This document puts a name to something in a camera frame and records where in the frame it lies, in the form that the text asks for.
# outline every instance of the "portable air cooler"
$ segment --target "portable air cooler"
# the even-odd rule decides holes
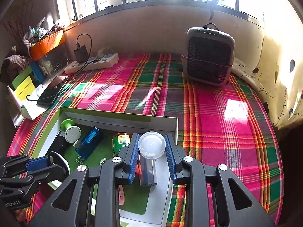
[[[184,73],[192,80],[209,85],[226,84],[234,61],[232,36],[204,27],[189,28],[186,34],[187,50],[182,56]]]

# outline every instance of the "metal screw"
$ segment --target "metal screw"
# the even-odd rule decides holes
[[[121,161],[121,158],[119,156],[112,158],[112,162],[114,162],[114,163],[118,163],[120,161]]]
[[[220,164],[219,169],[222,170],[222,171],[226,171],[228,169],[228,167],[225,164]]]
[[[86,169],[86,166],[85,166],[85,165],[79,165],[79,166],[77,167],[77,170],[80,171],[80,172],[85,171],[85,169]]]
[[[192,162],[194,160],[193,157],[191,157],[191,156],[185,156],[183,159],[186,162]]]

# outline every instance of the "black cable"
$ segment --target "black cable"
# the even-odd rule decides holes
[[[91,40],[91,48],[92,48],[93,40],[91,39],[91,36],[88,35],[87,33],[82,33],[82,34],[80,34],[80,35],[77,37],[77,45],[79,44],[79,43],[78,43],[78,39],[79,39],[79,37],[80,37],[81,35],[87,35],[87,36],[89,36],[89,38],[90,38],[90,40]],[[90,50],[89,50],[89,54],[88,54],[88,59],[87,59],[87,61],[86,61],[86,62],[84,63],[84,65],[83,65],[78,71],[76,71],[74,74],[76,74],[76,73],[82,71],[85,67],[87,67],[90,63],[93,62],[93,61],[88,62],[88,60],[89,60],[89,58],[90,58],[90,55],[91,55],[91,48],[90,48]],[[64,92],[68,91],[68,90],[72,87],[72,84],[74,83],[74,81],[76,80],[76,78],[78,77],[78,75],[79,75],[79,73],[75,76],[75,78],[74,78],[73,81],[69,84],[69,87],[68,87],[67,89],[62,90],[61,92],[59,92],[59,93],[57,93],[57,94],[55,94],[55,95],[48,96],[48,97],[45,97],[45,98],[36,99],[36,100],[32,100],[32,99],[28,99],[28,96],[31,96],[31,94],[30,94],[30,95],[27,95],[27,96],[26,96],[26,99],[27,99],[28,101],[37,101],[37,100],[45,100],[45,99],[48,99],[48,98],[50,98],[50,97],[59,96],[60,94],[62,94],[62,93],[64,93]]]

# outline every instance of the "yellow box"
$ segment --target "yellow box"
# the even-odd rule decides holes
[[[27,95],[31,95],[35,89],[35,86],[33,85],[31,81],[31,77],[28,76],[14,91],[16,96],[19,98],[20,101],[23,101],[26,99]]]
[[[18,96],[20,101],[23,101],[26,99],[27,95],[31,95],[33,91],[35,90],[35,86],[32,82],[28,84],[28,86],[25,87],[25,89],[21,92],[21,94]]]

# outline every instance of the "green box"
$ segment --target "green box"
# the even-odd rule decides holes
[[[32,155],[34,158],[46,154],[60,132],[60,124],[65,119],[72,119],[80,127],[81,137],[84,137],[92,126],[103,130],[103,133],[106,134],[91,156],[83,162],[89,168],[98,166],[102,161],[112,158],[111,138],[113,134],[118,132],[144,133],[156,131],[162,135],[171,133],[175,142],[177,142],[178,118],[60,107],[41,134]],[[64,158],[69,162],[71,171],[81,164],[72,145],[67,148]],[[166,225],[173,184],[165,154],[155,164],[158,181],[156,186],[139,186],[138,179],[135,179],[131,186],[123,186],[125,204],[120,206],[122,226],[134,224],[145,227],[164,227]],[[60,184],[59,181],[49,183],[53,189],[58,188]],[[91,214],[93,215],[95,212],[96,188],[95,185],[91,207]]]

